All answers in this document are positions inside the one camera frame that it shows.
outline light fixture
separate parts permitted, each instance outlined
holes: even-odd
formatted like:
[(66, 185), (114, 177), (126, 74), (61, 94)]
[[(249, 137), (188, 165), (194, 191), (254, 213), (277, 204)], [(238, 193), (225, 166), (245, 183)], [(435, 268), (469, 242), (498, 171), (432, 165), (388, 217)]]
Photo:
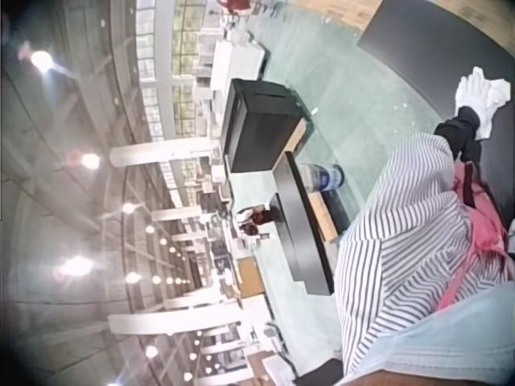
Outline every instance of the light fixture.
[(142, 278), (142, 275), (135, 273), (134, 271), (129, 272), (129, 273), (127, 273), (127, 276), (126, 276), (126, 282), (129, 284), (136, 284), (138, 281), (141, 280), (141, 278)]
[(31, 62), (35, 67), (45, 74), (54, 66), (54, 61), (46, 51), (36, 51), (31, 55)]
[(60, 272), (68, 276), (84, 276), (91, 272), (93, 262), (81, 256), (67, 260), (60, 268)]
[(124, 203), (122, 206), (122, 210), (127, 215), (130, 215), (130, 214), (134, 213), (134, 211), (136, 210), (136, 207), (134, 206), (133, 203)]
[(100, 157), (98, 157), (96, 154), (84, 154), (80, 161), (84, 167), (87, 167), (91, 170), (98, 169), (100, 166)]
[(145, 355), (147, 358), (152, 359), (159, 353), (156, 346), (147, 346), (145, 350)]

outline white pillar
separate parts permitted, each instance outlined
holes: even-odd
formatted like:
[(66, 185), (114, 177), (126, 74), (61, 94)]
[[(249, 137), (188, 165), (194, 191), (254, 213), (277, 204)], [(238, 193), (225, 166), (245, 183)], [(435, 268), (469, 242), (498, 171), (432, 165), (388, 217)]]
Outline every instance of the white pillar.
[(182, 296), (180, 298), (165, 299), (163, 302), (164, 308), (173, 310), (174, 308), (193, 307), (201, 304), (217, 304), (224, 299), (220, 294), (215, 292), (197, 294), (193, 296)]
[(217, 336), (217, 335), (228, 334), (229, 332), (231, 332), (231, 330), (229, 329), (229, 326), (223, 326), (223, 327), (217, 327), (217, 328), (213, 328), (212, 330), (206, 331), (204, 333), (204, 336)]
[(194, 386), (222, 386), (226, 384), (237, 384), (243, 380), (249, 380), (254, 377), (254, 372), (250, 366), (236, 370), (235, 372), (226, 372), (216, 376), (205, 376), (193, 380)]
[(202, 245), (188, 245), (187, 247), (181, 248), (184, 252), (195, 252), (195, 253), (205, 253), (206, 247)]
[(191, 241), (191, 240), (197, 240), (202, 239), (204, 237), (207, 237), (208, 234), (205, 231), (198, 231), (198, 232), (191, 232), (191, 233), (180, 233), (179, 235), (172, 235), (171, 240), (172, 241)]
[(195, 205), (194, 207), (177, 207), (174, 209), (164, 209), (162, 211), (151, 212), (152, 221), (169, 221), (181, 220), (188, 217), (197, 217), (202, 214), (202, 207)]
[(232, 342), (213, 344), (212, 346), (202, 347), (200, 352), (204, 355), (218, 354), (219, 352), (232, 351), (236, 349), (242, 349), (243, 347), (249, 346), (249, 343), (245, 340), (234, 340)]
[(240, 321), (243, 311), (236, 302), (191, 310), (149, 314), (112, 314), (109, 327), (118, 335), (159, 335), (206, 330)]
[(207, 137), (171, 139), (162, 142), (138, 143), (115, 147), (109, 160), (115, 167), (144, 165), (172, 159), (190, 159), (209, 156), (217, 148), (216, 141)]

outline pink bag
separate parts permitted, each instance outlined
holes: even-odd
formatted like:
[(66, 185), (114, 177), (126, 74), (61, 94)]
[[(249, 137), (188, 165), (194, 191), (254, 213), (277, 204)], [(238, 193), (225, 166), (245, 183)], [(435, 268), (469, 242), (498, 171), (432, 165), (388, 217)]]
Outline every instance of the pink bag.
[(458, 198), (467, 206), (470, 213), (472, 244), (463, 257), (447, 291), (440, 299), (436, 310), (442, 310), (454, 303), (461, 282), (474, 262), (473, 257), (476, 253), (479, 251), (493, 251), (502, 255), (503, 258), (508, 258), (505, 228), (472, 162), (456, 162), (455, 180), (452, 190), (456, 192)]

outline person's arm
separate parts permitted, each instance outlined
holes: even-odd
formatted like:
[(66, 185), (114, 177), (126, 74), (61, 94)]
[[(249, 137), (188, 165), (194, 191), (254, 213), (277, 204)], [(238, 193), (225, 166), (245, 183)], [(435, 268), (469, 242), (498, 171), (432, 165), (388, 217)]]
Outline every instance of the person's arm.
[(458, 115), (436, 127), (435, 135), (444, 137), (451, 147), (454, 160), (462, 153), (466, 145), (476, 138), (480, 127), (480, 118), (470, 107), (464, 106), (458, 110)]

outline white glove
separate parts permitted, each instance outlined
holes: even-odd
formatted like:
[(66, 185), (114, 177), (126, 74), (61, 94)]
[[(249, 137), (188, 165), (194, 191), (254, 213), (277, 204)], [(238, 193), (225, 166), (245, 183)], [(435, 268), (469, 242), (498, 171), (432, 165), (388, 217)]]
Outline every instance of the white glove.
[[(469, 81), (471, 76), (478, 76), (483, 79), (483, 82), (490, 84), (488, 90), (488, 96), (486, 100), (486, 114), (484, 115), (484, 121), (481, 114), (483, 113), (482, 105), (478, 106), (475, 101), (471, 101), (471, 98), (468, 97), (469, 90)], [(456, 111), (455, 114), (458, 115), (458, 109), (462, 106), (468, 106), (474, 109), (477, 115), (480, 117), (481, 125), (480, 128), (476, 132), (476, 140), (479, 141), (481, 139), (490, 138), (490, 133), (492, 132), (492, 118), (497, 109), (504, 106), (509, 100), (511, 95), (511, 87), (510, 83), (504, 79), (496, 79), (496, 80), (486, 80), (484, 78), (483, 70), (478, 67), (474, 67), (472, 74), (468, 78), (462, 78), (459, 83), (459, 87), (456, 90)]]
[(492, 115), (489, 116), (487, 109), (488, 90), (490, 82), (484, 79), (483, 70), (474, 67), (472, 74), (462, 77), (456, 91), (456, 114), (459, 108), (470, 107), (480, 118), (480, 128), (485, 129), (488, 125), (492, 125)]

